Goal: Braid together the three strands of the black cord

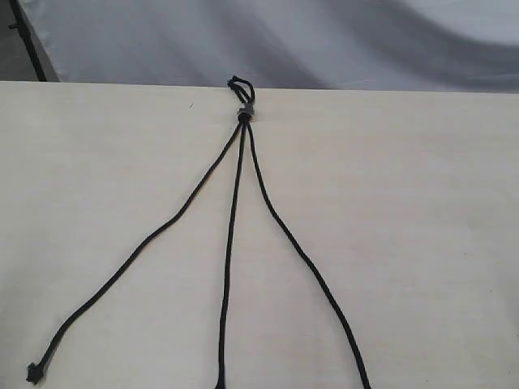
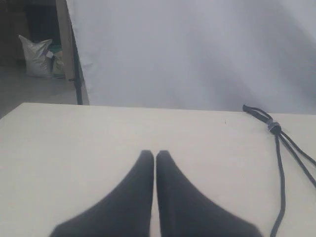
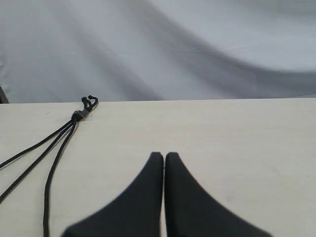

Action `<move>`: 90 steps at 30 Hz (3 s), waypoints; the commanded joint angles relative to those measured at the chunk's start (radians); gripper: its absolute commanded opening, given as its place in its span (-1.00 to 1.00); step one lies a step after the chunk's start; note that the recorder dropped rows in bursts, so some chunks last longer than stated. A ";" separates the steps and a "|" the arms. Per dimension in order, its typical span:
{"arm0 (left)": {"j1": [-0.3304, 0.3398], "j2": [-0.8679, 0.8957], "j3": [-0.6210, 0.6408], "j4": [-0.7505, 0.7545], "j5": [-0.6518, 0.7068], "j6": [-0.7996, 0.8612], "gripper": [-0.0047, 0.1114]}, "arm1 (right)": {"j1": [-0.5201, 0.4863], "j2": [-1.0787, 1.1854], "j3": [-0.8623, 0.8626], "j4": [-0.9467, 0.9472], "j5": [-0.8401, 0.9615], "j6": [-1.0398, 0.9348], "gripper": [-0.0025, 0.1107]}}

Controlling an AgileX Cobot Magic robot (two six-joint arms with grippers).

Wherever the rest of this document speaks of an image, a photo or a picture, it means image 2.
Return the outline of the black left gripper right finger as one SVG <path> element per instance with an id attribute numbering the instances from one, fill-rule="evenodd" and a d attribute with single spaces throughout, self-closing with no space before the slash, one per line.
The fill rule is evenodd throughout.
<path id="1" fill-rule="evenodd" d="M 156 157 L 160 234 L 163 237 L 260 237 L 259 229 L 204 196 L 169 151 Z"/>

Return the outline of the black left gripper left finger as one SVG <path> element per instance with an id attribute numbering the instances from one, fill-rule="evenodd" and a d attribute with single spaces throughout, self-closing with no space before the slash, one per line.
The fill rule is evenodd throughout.
<path id="1" fill-rule="evenodd" d="M 148 237 L 154 186 L 154 156 L 143 150 L 125 178 L 102 200 L 59 224 L 52 237 Z"/>

